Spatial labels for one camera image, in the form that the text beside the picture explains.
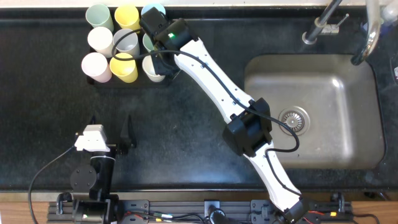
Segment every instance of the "white cup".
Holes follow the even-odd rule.
[[[108,61],[104,55],[97,52],[90,53],[83,58],[81,69],[86,75],[100,83],[107,82],[112,78]]]
[[[159,3],[152,3],[152,4],[148,4],[148,5],[144,6],[141,9],[141,15],[143,15],[145,12],[149,11],[153,7],[155,7],[159,12],[163,12],[163,14],[166,15],[166,9]]]
[[[144,34],[144,37],[142,38],[142,44],[148,52],[155,50],[154,45],[152,44],[152,41],[150,41],[150,38],[147,34]]]
[[[156,75],[154,64],[152,63],[152,58],[150,56],[146,56],[143,59],[142,69],[144,69],[144,72],[152,82],[161,82],[166,77],[165,75]]]
[[[112,32],[105,27],[97,27],[90,31],[87,37],[88,44],[105,57],[112,57]]]
[[[106,27],[113,32],[114,27],[111,12],[104,4],[96,4],[89,7],[86,11],[86,20],[94,28]]]
[[[113,36],[113,44],[115,44],[122,36],[131,31],[132,31],[131,29],[121,29],[117,31]],[[116,46],[116,49],[120,53],[127,53],[129,55],[132,55],[133,57],[137,57],[139,55],[139,44],[138,44],[137,34],[133,33],[125,37]]]

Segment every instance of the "white wall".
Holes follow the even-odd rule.
[[[0,0],[0,7],[88,7],[102,3],[119,6],[133,3],[145,6],[159,2],[165,6],[325,6],[331,0]],[[379,0],[386,4],[391,0]],[[342,6],[362,6],[365,0],[343,0]]]

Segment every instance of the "plastic cup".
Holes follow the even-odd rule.
[[[93,52],[81,61],[81,69],[89,77],[95,79],[97,82],[107,82],[112,78],[111,70],[109,69],[108,61],[105,56]]]
[[[136,30],[141,28],[138,10],[132,4],[118,7],[114,12],[114,19],[123,29]]]
[[[112,32],[105,27],[96,27],[87,37],[88,44],[105,57],[112,57]]]
[[[131,55],[127,53],[118,53],[116,56],[119,58],[131,58]],[[137,80],[138,71],[135,60],[120,61],[112,58],[109,66],[111,67],[112,73],[122,81],[132,83]]]
[[[122,36],[126,35],[128,32],[131,32],[131,29],[121,29],[117,31],[113,36],[113,44],[115,44]],[[121,53],[127,53],[136,57],[139,55],[139,44],[138,44],[138,36],[136,33],[130,34],[125,37],[120,43],[116,46],[116,49]]]
[[[148,52],[155,50],[154,45],[147,34],[142,38],[142,44],[144,44],[144,47]]]
[[[152,82],[161,82],[165,78],[164,75],[157,75],[155,73],[154,64],[152,63],[152,58],[150,56],[146,56],[142,61],[142,69],[147,74],[148,78],[152,80]]]
[[[113,32],[113,22],[111,12],[108,7],[104,4],[97,4],[91,6],[86,11],[86,20],[94,28],[95,27],[106,27]]]
[[[141,10],[141,15],[143,15],[145,12],[149,11],[153,7],[155,7],[159,12],[163,12],[163,14],[166,15],[166,9],[159,3],[152,3],[144,6]]]

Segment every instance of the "sink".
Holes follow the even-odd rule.
[[[245,69],[244,90],[263,97],[271,116],[300,139],[293,153],[278,153],[285,168],[368,169],[384,156],[379,102],[372,68],[352,55],[262,55]],[[294,146],[272,125],[274,145]]]

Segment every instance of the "faucet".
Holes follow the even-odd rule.
[[[327,24],[328,19],[340,5],[342,0],[332,0],[332,2],[326,7],[322,15],[315,19],[314,24],[308,32],[304,32],[302,40],[306,44],[315,44],[318,35],[335,35],[339,32],[339,26],[347,18],[348,14],[341,20],[337,25]],[[380,6],[379,0],[366,0],[366,12],[368,14],[368,36],[363,48],[354,55],[351,59],[353,65],[361,64],[373,51],[377,44],[380,34]]]

